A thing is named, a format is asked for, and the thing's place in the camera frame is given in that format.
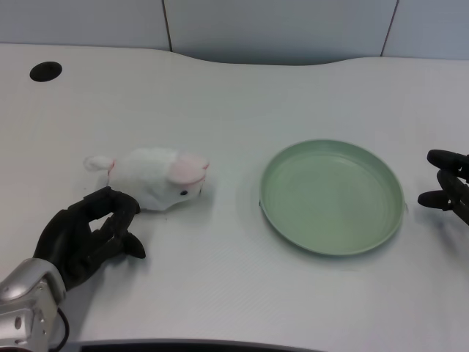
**wall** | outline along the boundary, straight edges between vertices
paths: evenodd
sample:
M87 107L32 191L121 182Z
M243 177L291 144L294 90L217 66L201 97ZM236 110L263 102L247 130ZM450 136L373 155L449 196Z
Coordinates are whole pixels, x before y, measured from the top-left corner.
M384 56L469 59L469 0L401 0Z
M0 0L0 43L169 50L162 0Z
M310 65L379 56L396 0L166 0L177 53Z
M167 23L163 0L0 0L0 43L172 44L200 59L279 65L382 51L469 59L469 0L164 1Z

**white plush bunny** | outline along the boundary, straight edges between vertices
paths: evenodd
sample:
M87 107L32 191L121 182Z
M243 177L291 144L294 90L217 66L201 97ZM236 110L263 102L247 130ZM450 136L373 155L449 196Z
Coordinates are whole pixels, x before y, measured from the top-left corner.
M123 158L92 156L89 171L107 170L108 185L126 193L148 210L165 210L197 197L202 191L208 160L164 148L137 149Z

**black cable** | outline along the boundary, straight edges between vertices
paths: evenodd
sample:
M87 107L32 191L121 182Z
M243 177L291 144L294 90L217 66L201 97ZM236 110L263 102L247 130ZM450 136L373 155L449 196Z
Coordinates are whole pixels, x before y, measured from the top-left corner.
M62 321L64 322L64 327L65 327L65 334L64 337L62 338L62 341L57 345L55 348L50 348L49 352L59 352L62 347L65 346L65 343L67 343L68 340L68 335L70 334L70 325L68 325L68 320L63 311L60 308L57 308L57 312L59 313L60 317L62 318Z

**plastic plate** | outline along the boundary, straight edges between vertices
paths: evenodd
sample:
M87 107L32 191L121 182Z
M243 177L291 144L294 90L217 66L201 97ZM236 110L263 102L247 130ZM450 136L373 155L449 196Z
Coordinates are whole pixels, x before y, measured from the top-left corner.
M262 176L260 199L281 235L329 255L363 253L384 243L405 207L399 181L383 161L331 140L281 151Z

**bunny ear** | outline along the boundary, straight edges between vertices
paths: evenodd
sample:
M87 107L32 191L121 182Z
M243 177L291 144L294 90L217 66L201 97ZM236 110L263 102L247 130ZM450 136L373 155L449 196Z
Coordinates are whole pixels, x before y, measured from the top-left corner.
M203 156L200 156L200 155L196 155L196 154L182 153L179 156L179 160L181 160L181 161L183 161L187 164L190 164L190 165L196 167L197 169L206 170L207 167L209 166L209 162L206 158L204 158Z
M193 164L178 158L168 171L168 181L177 185L187 185L202 180L205 177L205 169L195 167Z

